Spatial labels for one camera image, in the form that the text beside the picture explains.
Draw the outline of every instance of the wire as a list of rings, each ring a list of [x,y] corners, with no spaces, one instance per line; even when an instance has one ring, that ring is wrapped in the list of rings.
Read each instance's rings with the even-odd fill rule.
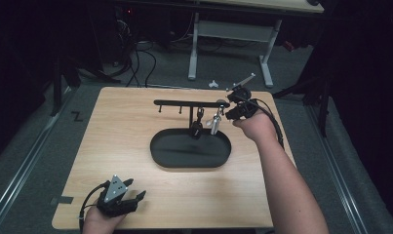
[[[96,204],[92,204],[92,205],[86,206],[84,209],[89,208],[89,207],[96,207],[96,206],[97,206]]]
[[[99,186],[97,186],[95,189],[93,189],[89,195],[87,195],[86,199],[84,200],[83,206],[81,206],[81,210],[80,210],[80,215],[78,216],[79,218],[79,226],[80,226],[80,233],[83,233],[83,226],[84,226],[84,210],[87,207],[93,206],[93,205],[87,205],[87,202],[89,201],[90,197],[93,195],[93,193],[95,193],[97,190],[103,188],[103,187],[107,187],[110,184],[110,181],[106,181],[102,184],[100,184]]]
[[[190,48],[193,45],[193,42],[190,41],[189,39],[192,39],[192,36],[183,38],[182,40],[175,41],[175,43],[172,43],[171,46],[179,49],[187,49]]]
[[[123,52],[122,52],[122,54],[127,53],[128,52],[128,48],[129,47],[125,47]],[[107,76],[109,76],[109,77],[119,76],[119,75],[125,73],[126,71],[128,71],[131,68],[131,66],[132,66],[132,60],[130,59],[130,57],[126,56],[126,59],[125,59],[124,64],[123,64],[123,67],[120,70],[118,70],[118,71],[115,71],[113,73],[107,74]],[[80,74],[81,76],[86,77],[86,78],[98,79],[97,76],[84,73],[80,69],[78,69],[78,74]]]
[[[139,52],[146,53],[146,54],[150,55],[150,56],[154,59],[153,67],[151,68],[150,72],[148,73],[148,75],[146,76],[146,78],[145,78],[145,80],[144,80],[144,87],[147,88],[147,81],[148,81],[148,78],[149,78],[150,75],[153,73],[154,69],[156,68],[156,62],[157,62],[157,60],[156,60],[156,57],[154,57],[153,55],[151,55],[151,54],[148,53],[147,51],[139,51]]]
[[[258,101],[262,102],[264,105],[266,105],[266,107],[267,107],[267,108],[268,108],[268,110],[269,110],[269,113],[271,113],[271,114],[272,114],[272,116],[273,116],[273,113],[272,113],[271,107],[269,107],[269,105],[268,105],[268,104],[266,104],[266,102],[265,102],[265,101],[263,101],[263,100],[261,100],[261,99],[257,99],[257,98],[255,98],[255,100],[258,100]]]
[[[187,34],[189,33],[190,28],[192,26],[192,22],[193,22],[194,16],[195,16],[195,14],[192,13],[192,16],[190,17],[190,22],[189,22],[189,25],[187,26],[186,32],[184,32],[184,34],[180,38],[178,38],[177,40],[171,41],[172,43],[179,42],[179,41],[182,41],[182,40],[186,40],[187,38],[191,37],[191,36],[187,36]]]
[[[138,69],[140,68],[140,58],[138,57],[138,50],[137,50],[137,49],[135,49],[135,52],[136,52],[136,58],[137,58],[137,60],[138,60],[138,67],[136,68],[136,70],[134,70],[134,69],[133,69],[133,66],[131,66],[133,75],[132,75],[132,77],[130,78],[129,82],[127,83],[126,87],[129,87],[129,86],[130,86],[130,84],[132,83],[133,79],[135,79],[136,82],[138,82],[138,87],[141,87],[140,82],[138,81],[138,78],[136,77],[136,74],[137,74],[137,72],[138,72]]]
[[[201,37],[199,39],[199,41],[200,41],[200,43],[198,43],[197,48],[198,48],[198,50],[203,51],[203,52],[215,52],[223,46],[223,39],[221,39],[221,38]],[[218,45],[216,46],[216,48],[211,49],[211,50],[205,50],[205,49],[201,48],[202,45],[200,45],[200,44],[202,44],[202,42],[208,42],[208,43],[205,43],[204,45],[213,45],[215,43],[215,41],[218,42]]]
[[[124,30],[126,30],[126,28],[127,28],[127,33],[130,33],[130,28],[124,21],[118,19],[117,22],[120,22],[123,25],[122,33],[124,32]]]
[[[266,106],[267,106],[268,109],[269,109],[269,111],[267,111],[267,110],[265,110],[262,106],[260,106],[260,105],[258,105],[258,104],[256,104],[256,103],[254,103],[253,101],[248,100],[248,103],[249,103],[249,104],[252,104],[252,105],[254,105],[254,106],[256,106],[257,108],[259,108],[263,113],[265,113],[265,114],[269,117],[269,119],[271,120],[273,126],[275,127],[276,135],[277,135],[277,137],[278,137],[278,142],[279,142],[279,144],[281,144],[282,148],[285,149],[285,146],[284,146],[284,136],[282,135],[281,127],[279,126],[278,121],[276,121],[275,116],[273,115],[273,113],[272,113],[272,111],[270,110],[269,106],[265,103]]]

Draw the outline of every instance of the wooden table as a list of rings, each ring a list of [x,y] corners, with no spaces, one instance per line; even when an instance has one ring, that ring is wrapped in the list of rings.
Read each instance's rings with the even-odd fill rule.
[[[323,13],[321,4],[310,5],[306,0],[200,0],[201,2],[239,5],[244,7],[259,7],[282,11],[303,13]]]
[[[147,191],[121,229],[272,226],[255,144],[224,117],[219,129],[229,137],[232,152],[221,167],[167,169],[151,157],[149,145],[155,134],[188,128],[189,124],[188,107],[179,114],[178,107],[164,106],[159,113],[154,99],[217,101],[226,95],[225,91],[102,89],[62,192],[74,199],[71,204],[58,205],[53,226],[78,229],[77,216],[87,194],[113,175],[135,180],[129,187],[130,196]],[[272,95],[253,92],[253,97],[268,103],[280,121]],[[203,122],[215,112],[205,109]],[[285,147],[294,160],[286,138]]]

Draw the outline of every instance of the desk leg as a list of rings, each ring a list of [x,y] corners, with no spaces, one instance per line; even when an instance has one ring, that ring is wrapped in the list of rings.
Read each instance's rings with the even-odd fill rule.
[[[197,37],[199,33],[199,13],[195,13],[195,22],[193,26],[193,48],[190,55],[189,63],[189,80],[196,80],[196,67],[197,67]]]
[[[282,20],[279,19],[276,21],[275,26],[272,30],[272,33],[269,38],[269,43],[268,43],[268,48],[266,49],[266,53],[264,56],[260,56],[260,66],[262,68],[262,73],[263,73],[263,78],[265,80],[265,86],[268,88],[273,87],[273,82],[272,82],[272,77],[269,72],[269,67],[268,67],[268,60],[272,52],[272,48],[275,44],[276,37],[278,36],[279,28],[281,27]]]

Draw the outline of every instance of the dark background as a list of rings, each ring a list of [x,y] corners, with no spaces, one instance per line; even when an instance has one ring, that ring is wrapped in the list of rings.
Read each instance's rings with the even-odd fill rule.
[[[325,25],[322,31],[288,20],[278,43],[315,46],[298,82],[331,77],[330,95],[343,124],[393,215],[393,0],[323,3],[330,15],[357,22]],[[58,56],[71,55],[93,69],[120,60],[116,26],[109,20],[112,7],[99,8],[0,1],[0,153],[45,100]],[[189,17],[166,9],[135,9],[134,14],[136,30],[166,48],[173,39],[170,32],[181,35],[187,24],[180,22]],[[321,90],[315,84],[303,91]]]

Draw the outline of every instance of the white desk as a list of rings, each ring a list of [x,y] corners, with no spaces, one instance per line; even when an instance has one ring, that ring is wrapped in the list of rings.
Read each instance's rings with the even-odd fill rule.
[[[200,0],[200,2],[232,4],[246,7],[259,7],[281,11],[296,11],[303,13],[324,12],[321,5],[312,6],[306,0]],[[267,48],[263,56],[259,57],[262,74],[265,85],[268,88],[273,87],[272,77],[269,72],[268,60],[278,36],[282,21],[278,19],[273,27],[253,26],[246,24],[226,23],[218,21],[199,20],[199,14],[195,14],[193,29],[193,48],[190,55],[189,63],[189,80],[196,79],[197,70],[197,43],[199,36],[228,38],[236,40],[247,40],[256,42],[267,42]]]

